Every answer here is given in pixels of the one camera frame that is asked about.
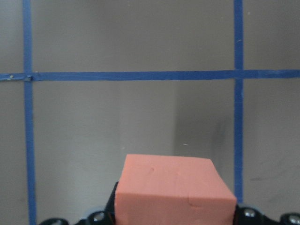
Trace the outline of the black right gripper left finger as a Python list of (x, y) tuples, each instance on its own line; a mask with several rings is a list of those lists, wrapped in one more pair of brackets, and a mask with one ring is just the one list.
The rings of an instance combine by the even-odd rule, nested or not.
[(80, 225), (115, 225), (115, 192), (118, 181), (115, 183), (108, 201), (103, 210), (96, 210), (88, 214), (88, 216), (79, 220)]

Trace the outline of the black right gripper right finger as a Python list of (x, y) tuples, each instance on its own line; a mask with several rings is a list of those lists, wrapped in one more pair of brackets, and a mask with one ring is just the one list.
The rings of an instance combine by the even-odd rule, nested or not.
[(234, 214), (235, 225), (280, 225), (281, 223), (270, 219), (257, 208), (245, 204), (237, 204)]

